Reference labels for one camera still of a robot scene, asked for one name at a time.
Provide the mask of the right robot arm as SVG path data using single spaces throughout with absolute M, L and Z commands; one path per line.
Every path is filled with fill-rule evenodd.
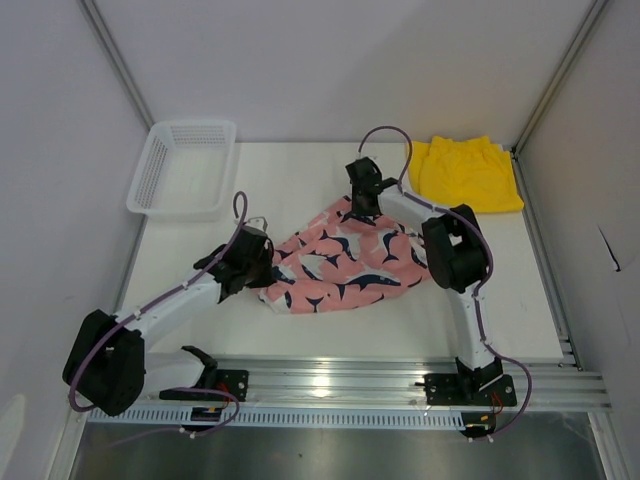
M 422 231 L 432 279 L 447 293 L 458 341 L 456 389 L 468 403 L 489 396 L 503 375 L 483 323 L 483 287 L 493 273 L 493 257 L 473 210 L 431 203 L 394 178 L 384 179 L 376 163 L 363 157 L 346 166 L 352 209 L 363 216 L 386 215 Z

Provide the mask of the pink patterned shorts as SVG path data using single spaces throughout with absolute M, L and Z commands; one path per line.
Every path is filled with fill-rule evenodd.
M 274 248 L 275 282 L 259 300 L 282 314 L 367 307 L 431 278 L 424 241 L 385 215 L 358 216 L 347 195 Z

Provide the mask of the yellow shorts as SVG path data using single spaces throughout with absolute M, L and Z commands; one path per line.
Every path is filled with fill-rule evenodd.
M 470 206 L 480 214 L 524 208 L 510 154 L 483 136 L 465 141 L 434 136 L 412 143 L 408 167 L 411 189 L 435 203 Z

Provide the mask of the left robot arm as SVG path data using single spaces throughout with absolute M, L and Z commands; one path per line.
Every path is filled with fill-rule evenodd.
M 198 260 L 186 280 L 147 304 L 114 314 L 89 313 L 62 373 L 71 407 L 117 416 L 147 394 L 163 400 L 234 400 L 235 394 L 219 387 L 222 376 L 211 355 L 191 345 L 173 353 L 153 348 L 242 290 L 271 285 L 272 258 L 268 235 L 242 225 L 228 243 Z

